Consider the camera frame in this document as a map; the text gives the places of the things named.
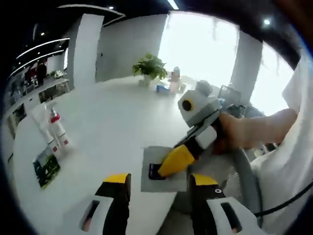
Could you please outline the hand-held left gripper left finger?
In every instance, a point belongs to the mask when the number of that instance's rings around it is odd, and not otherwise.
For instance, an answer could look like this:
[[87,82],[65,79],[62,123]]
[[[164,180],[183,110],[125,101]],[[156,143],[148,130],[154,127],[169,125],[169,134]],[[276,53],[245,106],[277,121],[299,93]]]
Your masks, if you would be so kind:
[[105,178],[91,199],[80,228],[92,235],[124,235],[130,214],[131,174]]

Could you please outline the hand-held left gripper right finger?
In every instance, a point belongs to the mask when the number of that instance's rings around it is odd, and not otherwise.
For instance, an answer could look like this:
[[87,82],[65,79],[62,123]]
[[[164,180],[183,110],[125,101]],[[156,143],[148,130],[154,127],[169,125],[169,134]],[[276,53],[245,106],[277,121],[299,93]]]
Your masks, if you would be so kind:
[[232,197],[225,197],[209,176],[189,178],[191,219],[195,235],[264,235],[256,216]]

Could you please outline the person's right hand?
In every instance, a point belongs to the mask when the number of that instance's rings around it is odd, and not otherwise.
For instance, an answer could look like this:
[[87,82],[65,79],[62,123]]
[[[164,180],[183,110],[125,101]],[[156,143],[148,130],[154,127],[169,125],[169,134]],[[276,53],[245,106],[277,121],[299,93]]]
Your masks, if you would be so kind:
[[243,118],[221,113],[218,124],[213,125],[217,138],[213,142],[213,154],[222,155],[238,148],[244,148],[246,143],[246,128]]

